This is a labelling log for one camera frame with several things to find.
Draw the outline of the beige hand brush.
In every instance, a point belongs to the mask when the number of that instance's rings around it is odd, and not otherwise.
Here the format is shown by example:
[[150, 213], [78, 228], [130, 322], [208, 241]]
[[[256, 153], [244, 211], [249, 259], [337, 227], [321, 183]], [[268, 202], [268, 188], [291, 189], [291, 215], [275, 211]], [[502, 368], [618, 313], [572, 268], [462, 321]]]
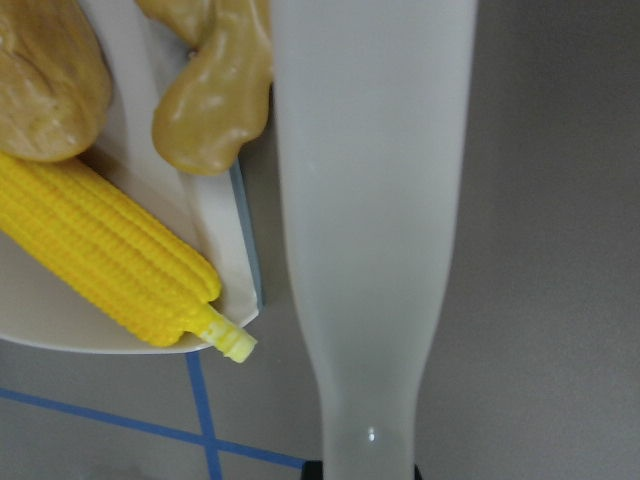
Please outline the beige hand brush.
[[473, 1], [275, 1], [283, 225], [326, 479], [411, 479], [455, 239]]

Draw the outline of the toy ginger root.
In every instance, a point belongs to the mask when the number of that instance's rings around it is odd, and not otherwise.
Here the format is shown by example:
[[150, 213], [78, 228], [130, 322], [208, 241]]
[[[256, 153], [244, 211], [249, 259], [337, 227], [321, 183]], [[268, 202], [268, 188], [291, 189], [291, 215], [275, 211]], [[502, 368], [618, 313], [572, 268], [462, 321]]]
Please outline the toy ginger root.
[[191, 50], [154, 111], [152, 141], [176, 169], [215, 176], [258, 138], [273, 82], [267, 1], [141, 1], [142, 13]]

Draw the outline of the yellow toy corn cob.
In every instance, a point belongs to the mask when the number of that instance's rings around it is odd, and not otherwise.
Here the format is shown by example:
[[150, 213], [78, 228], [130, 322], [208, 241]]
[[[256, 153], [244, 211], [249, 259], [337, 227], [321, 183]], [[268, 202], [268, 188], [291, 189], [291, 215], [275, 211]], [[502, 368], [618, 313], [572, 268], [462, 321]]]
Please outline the yellow toy corn cob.
[[214, 266], [152, 214], [77, 159], [1, 157], [1, 229], [139, 340], [193, 334], [236, 363], [256, 340], [213, 307]]

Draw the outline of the beige plastic dustpan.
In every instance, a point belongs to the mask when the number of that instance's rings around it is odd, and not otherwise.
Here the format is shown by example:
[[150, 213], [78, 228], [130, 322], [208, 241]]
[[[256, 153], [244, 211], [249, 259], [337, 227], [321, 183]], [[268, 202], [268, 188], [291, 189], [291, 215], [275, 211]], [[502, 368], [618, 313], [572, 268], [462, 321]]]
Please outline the beige plastic dustpan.
[[[82, 9], [114, 81], [108, 122], [87, 162], [212, 262], [223, 283], [216, 309], [248, 325], [262, 297], [239, 167], [217, 176], [187, 175], [166, 163], [151, 140], [154, 110], [185, 67], [187, 46], [132, 1], [85, 1]], [[8, 237], [1, 240], [1, 336], [65, 352], [152, 352]]]

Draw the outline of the brown toy potato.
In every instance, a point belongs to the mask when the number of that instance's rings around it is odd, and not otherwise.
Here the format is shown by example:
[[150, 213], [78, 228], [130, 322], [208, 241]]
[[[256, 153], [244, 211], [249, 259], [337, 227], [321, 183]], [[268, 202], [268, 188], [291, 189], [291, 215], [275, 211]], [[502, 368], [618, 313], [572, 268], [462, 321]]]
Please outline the brown toy potato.
[[112, 79], [76, 1], [1, 3], [1, 152], [57, 162], [103, 130]]

